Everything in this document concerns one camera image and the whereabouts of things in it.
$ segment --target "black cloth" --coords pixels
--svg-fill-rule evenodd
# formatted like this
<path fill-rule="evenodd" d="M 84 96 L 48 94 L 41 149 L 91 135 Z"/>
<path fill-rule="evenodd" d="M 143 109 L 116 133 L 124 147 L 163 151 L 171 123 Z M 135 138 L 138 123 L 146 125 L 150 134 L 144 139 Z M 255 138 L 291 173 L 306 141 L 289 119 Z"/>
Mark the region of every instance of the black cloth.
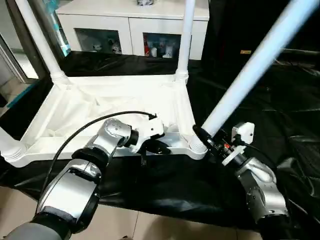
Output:
<path fill-rule="evenodd" d="M 139 56 L 72 52 L 62 63 L 70 77 L 173 74 L 177 62 Z M 187 90 L 195 121 L 201 125 L 241 67 L 201 66 L 190 61 Z M 255 123 L 253 145 L 273 159 L 277 179 L 291 215 L 306 230 L 317 231 L 320 219 L 320 89 L 319 77 L 291 66 L 272 66 L 225 123 Z M 52 87 L 37 83 L 1 118 L 0 126 L 19 140 Z M 246 150 L 268 163 L 263 155 Z M 68 160 L 57 162 L 53 176 Z M 3 159 L 0 185 L 38 199 L 49 161 L 14 168 Z M 101 204 L 241 229 L 256 226 L 247 210 L 245 192 L 233 176 L 208 156 L 150 156 L 111 161 L 101 185 Z"/>

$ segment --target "figurine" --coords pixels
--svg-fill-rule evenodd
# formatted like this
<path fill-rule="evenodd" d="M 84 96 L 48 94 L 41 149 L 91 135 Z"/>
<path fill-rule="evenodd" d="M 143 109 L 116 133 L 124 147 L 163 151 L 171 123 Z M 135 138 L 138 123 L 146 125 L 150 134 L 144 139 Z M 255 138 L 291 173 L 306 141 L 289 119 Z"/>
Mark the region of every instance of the figurine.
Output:
<path fill-rule="evenodd" d="M 139 6 L 152 5 L 154 4 L 154 0 L 136 0 L 136 3 Z"/>

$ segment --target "glass cabinet door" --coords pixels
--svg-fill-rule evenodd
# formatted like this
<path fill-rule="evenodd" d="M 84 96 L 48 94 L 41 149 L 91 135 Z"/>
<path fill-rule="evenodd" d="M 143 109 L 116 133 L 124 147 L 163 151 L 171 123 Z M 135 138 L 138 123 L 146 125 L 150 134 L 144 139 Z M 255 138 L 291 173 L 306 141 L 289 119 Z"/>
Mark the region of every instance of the glass cabinet door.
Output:
<path fill-rule="evenodd" d="M 181 35 L 143 32 L 144 55 L 154 58 L 178 59 Z"/>
<path fill-rule="evenodd" d="M 82 51 L 122 54 L 119 32 L 107 29 L 75 28 Z"/>

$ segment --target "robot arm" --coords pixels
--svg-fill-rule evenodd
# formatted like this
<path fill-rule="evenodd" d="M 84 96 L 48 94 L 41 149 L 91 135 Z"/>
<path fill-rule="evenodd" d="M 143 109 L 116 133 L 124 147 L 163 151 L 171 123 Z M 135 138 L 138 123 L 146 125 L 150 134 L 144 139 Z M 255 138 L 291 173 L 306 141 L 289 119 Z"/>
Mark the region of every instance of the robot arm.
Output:
<path fill-rule="evenodd" d="M 247 207 L 264 240 L 300 239 L 299 231 L 291 223 L 284 196 L 277 188 L 273 170 L 255 157 L 244 154 L 245 145 L 253 142 L 255 125 L 250 122 L 232 129 L 231 142 L 222 130 L 214 139 L 202 128 L 194 132 L 210 153 L 226 168 L 234 172 L 246 195 Z"/>
<path fill-rule="evenodd" d="M 13 230 L 6 240 L 66 240 L 85 230 L 98 207 L 99 184 L 116 148 L 136 153 L 143 143 L 164 134 L 158 118 L 139 129 L 110 118 L 86 146 L 51 181 L 40 197 L 31 222 Z"/>

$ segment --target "black cable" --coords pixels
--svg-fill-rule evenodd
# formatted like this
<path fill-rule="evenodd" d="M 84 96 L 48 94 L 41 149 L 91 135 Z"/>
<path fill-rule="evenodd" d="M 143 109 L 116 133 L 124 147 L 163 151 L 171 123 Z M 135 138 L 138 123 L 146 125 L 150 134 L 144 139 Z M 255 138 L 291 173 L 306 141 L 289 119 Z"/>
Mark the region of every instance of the black cable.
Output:
<path fill-rule="evenodd" d="M 247 148 L 250 148 L 252 150 L 255 150 L 256 152 L 262 154 L 267 160 L 268 160 L 268 166 L 272 169 L 272 170 L 275 170 L 276 169 L 276 166 L 273 162 L 273 160 L 271 159 L 271 157 L 269 157 L 264 151 L 262 151 L 261 149 L 255 147 L 255 146 L 252 146 L 250 144 L 247 144 L 247 143 L 241 143 L 242 146 L 246 146 Z"/>
<path fill-rule="evenodd" d="M 77 131 L 75 131 L 71 136 L 69 136 L 67 138 L 67 140 L 64 141 L 64 143 L 61 145 L 61 147 L 58 149 L 58 151 L 56 152 L 56 154 L 54 155 L 53 159 L 52 159 L 52 162 L 51 162 L 51 165 L 49 167 L 49 170 L 48 172 L 46 173 L 46 176 L 45 176 L 45 179 L 44 179 L 44 182 L 43 182 L 43 185 L 42 185 L 42 189 L 41 189 L 41 192 L 40 192 L 40 196 L 42 196 L 42 194 L 44 193 L 46 187 L 47 187 L 47 184 L 48 184 L 48 181 L 49 181 L 49 177 L 50 177 L 50 174 L 52 172 L 52 169 L 59 157 L 59 155 L 61 154 L 61 152 L 63 151 L 63 149 L 67 146 L 67 144 L 76 136 L 78 135 L 79 133 L 81 133 L 84 129 L 86 129 L 87 127 L 91 126 L 92 124 L 95 124 L 101 120 L 104 120 L 104 119 L 108 119 L 108 118 L 112 118 L 112 117 L 115 117 L 115 116 L 119 116 L 119 115 L 124 115 L 124 114 L 142 114 L 142 115 L 147 115 L 149 116 L 149 119 L 154 119 L 156 118 L 157 116 L 156 115 L 152 115 L 151 113 L 148 113 L 148 112 L 144 112 L 144 111 L 121 111 L 121 112 L 116 112 L 116 113 L 112 113 L 112 114 L 109 114 L 109 115 L 105 115 L 105 116 L 101 116 L 101 117 L 98 117 L 97 119 L 91 121 L 91 122 L 88 122 L 86 125 L 82 126 L 81 128 L 79 128 Z"/>

